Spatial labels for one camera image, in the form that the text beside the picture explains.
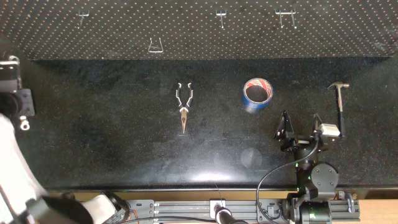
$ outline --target black table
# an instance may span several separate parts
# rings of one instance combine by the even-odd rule
[[[297,134],[312,115],[337,124],[342,90],[347,139],[320,154],[340,172],[339,187],[398,187],[397,58],[264,60],[58,60],[24,62],[37,115],[17,132],[23,155],[49,189],[252,189],[293,160],[273,140],[283,110]],[[249,114],[243,85],[269,80],[274,97]],[[192,82],[194,105],[182,134],[177,82]],[[294,168],[266,189],[294,189]]]

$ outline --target black and white pliers handle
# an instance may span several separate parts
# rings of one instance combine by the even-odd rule
[[[192,101],[193,101],[193,90],[192,90],[192,83],[188,83],[188,88],[189,88],[189,99],[185,105],[182,104],[181,98],[180,98],[180,90],[181,90],[182,84],[178,83],[178,88],[175,91],[175,97],[177,98],[177,103],[178,107],[180,108],[180,112],[183,110],[186,110],[188,112],[188,108],[191,107]]]

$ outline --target blue tape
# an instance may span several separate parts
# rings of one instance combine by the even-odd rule
[[[251,86],[261,86],[266,92],[267,92],[267,99],[265,101],[262,102],[256,102],[256,101],[252,101],[248,95],[246,94],[246,90],[251,87]],[[255,110],[261,110],[263,108],[265,108],[268,103],[270,102],[272,96],[274,95],[274,91],[272,89],[271,84],[263,79],[263,78],[252,78],[250,79],[243,88],[243,103],[245,106],[247,106],[248,108],[252,108]]]

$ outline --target black pegboard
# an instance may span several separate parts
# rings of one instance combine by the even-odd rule
[[[390,56],[398,2],[3,0],[0,37],[29,59]],[[216,10],[226,10],[221,28]],[[275,10],[295,10],[283,16]],[[90,11],[80,26],[78,13]],[[162,40],[164,52],[148,52]]]

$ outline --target hammer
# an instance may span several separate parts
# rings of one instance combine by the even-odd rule
[[[343,83],[343,82],[335,82],[332,83],[328,88],[336,86],[337,89],[337,100],[338,100],[338,122],[340,125],[340,134],[341,138],[345,139],[345,126],[344,126],[344,118],[343,118],[343,100],[341,99],[341,88],[348,88],[349,84],[348,83]]]

